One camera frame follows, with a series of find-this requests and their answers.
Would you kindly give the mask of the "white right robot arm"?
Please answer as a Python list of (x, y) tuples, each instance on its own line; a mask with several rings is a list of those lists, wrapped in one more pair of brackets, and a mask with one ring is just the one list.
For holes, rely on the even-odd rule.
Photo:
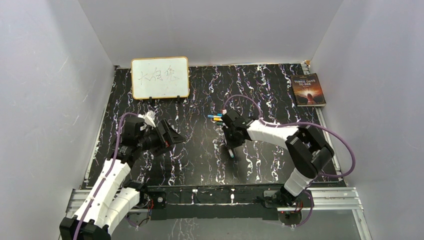
[(261, 141), (287, 149), (294, 169), (279, 191), (264, 198), (275, 206), (295, 207), (304, 190), (335, 155), (325, 138), (310, 124), (276, 126), (262, 119), (245, 118), (236, 110), (227, 111), (221, 119), (230, 153), (246, 141)]

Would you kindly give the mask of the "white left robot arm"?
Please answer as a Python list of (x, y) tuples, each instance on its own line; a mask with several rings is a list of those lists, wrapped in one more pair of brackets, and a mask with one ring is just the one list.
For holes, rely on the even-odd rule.
[(155, 204), (163, 208), (165, 193), (150, 192), (146, 184), (125, 179), (144, 152), (160, 156), (185, 140), (167, 120), (154, 123), (146, 114), (124, 113), (118, 122), (110, 159), (104, 162), (101, 174), (78, 210), (62, 219), (60, 238), (109, 240), (134, 207), (147, 209), (149, 215)]

